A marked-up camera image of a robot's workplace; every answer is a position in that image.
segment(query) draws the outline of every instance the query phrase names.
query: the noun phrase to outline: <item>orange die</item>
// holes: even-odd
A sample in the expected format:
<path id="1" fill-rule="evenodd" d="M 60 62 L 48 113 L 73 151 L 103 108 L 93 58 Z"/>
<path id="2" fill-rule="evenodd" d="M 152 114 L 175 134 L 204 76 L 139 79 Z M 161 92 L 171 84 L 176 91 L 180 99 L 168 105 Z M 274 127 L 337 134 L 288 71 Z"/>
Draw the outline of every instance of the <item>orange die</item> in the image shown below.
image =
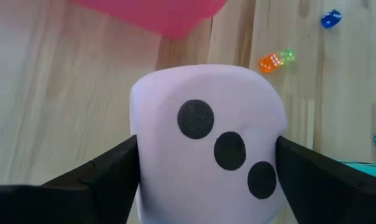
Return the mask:
<path id="1" fill-rule="evenodd" d="M 280 56 L 272 53 L 260 60 L 261 72 L 271 72 L 282 65 Z"/>

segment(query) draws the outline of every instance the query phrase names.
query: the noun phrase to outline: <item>pink container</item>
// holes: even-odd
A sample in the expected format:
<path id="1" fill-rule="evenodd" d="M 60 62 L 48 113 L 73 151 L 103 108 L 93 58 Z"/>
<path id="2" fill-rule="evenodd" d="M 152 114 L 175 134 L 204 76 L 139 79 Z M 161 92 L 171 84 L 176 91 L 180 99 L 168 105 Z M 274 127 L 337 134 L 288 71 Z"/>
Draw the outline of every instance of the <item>pink container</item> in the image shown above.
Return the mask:
<path id="1" fill-rule="evenodd" d="M 72 0 L 169 38 L 187 36 L 226 0 Z"/>

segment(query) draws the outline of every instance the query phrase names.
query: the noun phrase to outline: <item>wooden table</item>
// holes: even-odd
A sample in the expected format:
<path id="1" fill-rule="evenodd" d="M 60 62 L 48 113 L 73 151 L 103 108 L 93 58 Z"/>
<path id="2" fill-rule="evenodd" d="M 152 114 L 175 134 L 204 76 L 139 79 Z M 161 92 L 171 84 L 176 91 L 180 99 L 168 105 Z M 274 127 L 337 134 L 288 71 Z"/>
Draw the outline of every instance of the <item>wooden table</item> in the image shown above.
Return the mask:
<path id="1" fill-rule="evenodd" d="M 322 29 L 334 8 L 341 23 Z M 233 0 L 175 41 L 66 0 L 0 0 L 0 184 L 40 184 L 123 141 L 130 87 L 152 71 L 258 70 L 287 47 L 296 62 L 265 75 L 285 102 L 285 136 L 376 162 L 376 0 Z M 275 222 L 295 221 L 286 209 Z"/>

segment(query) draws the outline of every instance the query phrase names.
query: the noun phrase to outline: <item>wooden surface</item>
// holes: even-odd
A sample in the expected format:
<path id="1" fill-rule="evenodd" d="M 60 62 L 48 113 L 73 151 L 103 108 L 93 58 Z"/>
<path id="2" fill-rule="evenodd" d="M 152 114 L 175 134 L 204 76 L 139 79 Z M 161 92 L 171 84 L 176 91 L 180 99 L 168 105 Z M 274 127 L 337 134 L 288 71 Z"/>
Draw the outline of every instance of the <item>wooden surface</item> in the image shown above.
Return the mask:
<path id="1" fill-rule="evenodd" d="M 342 21 L 324 30 L 319 18 L 333 8 Z M 376 162 L 376 0 L 233 0 L 176 41 L 65 0 L 0 0 L 0 184 L 40 184 L 123 141 L 129 90 L 145 74 L 197 63 L 258 70 L 287 47 L 296 62 L 265 76 L 285 102 L 285 136 Z M 294 222 L 287 208 L 275 220 Z"/>

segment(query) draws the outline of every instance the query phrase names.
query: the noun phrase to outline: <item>large white die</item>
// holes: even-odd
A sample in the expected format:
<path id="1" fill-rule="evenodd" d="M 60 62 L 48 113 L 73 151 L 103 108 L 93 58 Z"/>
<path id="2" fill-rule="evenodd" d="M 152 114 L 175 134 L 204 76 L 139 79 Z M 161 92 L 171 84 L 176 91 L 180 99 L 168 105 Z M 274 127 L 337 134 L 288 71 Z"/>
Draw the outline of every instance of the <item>large white die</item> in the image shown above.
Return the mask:
<path id="1" fill-rule="evenodd" d="M 283 103 L 260 75 L 230 65 L 151 73 L 131 91 L 143 224 L 253 224 L 284 202 L 275 142 Z"/>

